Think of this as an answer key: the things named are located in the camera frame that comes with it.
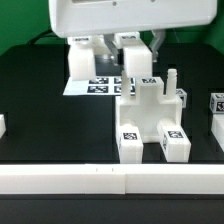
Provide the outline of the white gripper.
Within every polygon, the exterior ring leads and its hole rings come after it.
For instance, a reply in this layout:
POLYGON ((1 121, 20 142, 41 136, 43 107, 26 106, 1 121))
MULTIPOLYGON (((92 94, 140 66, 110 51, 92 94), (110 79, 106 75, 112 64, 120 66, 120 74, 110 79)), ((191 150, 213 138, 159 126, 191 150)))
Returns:
POLYGON ((153 30, 153 61, 165 40, 164 29, 207 25, 217 15, 218 0, 48 0, 53 32, 61 38, 104 35, 119 64, 112 33, 153 30))

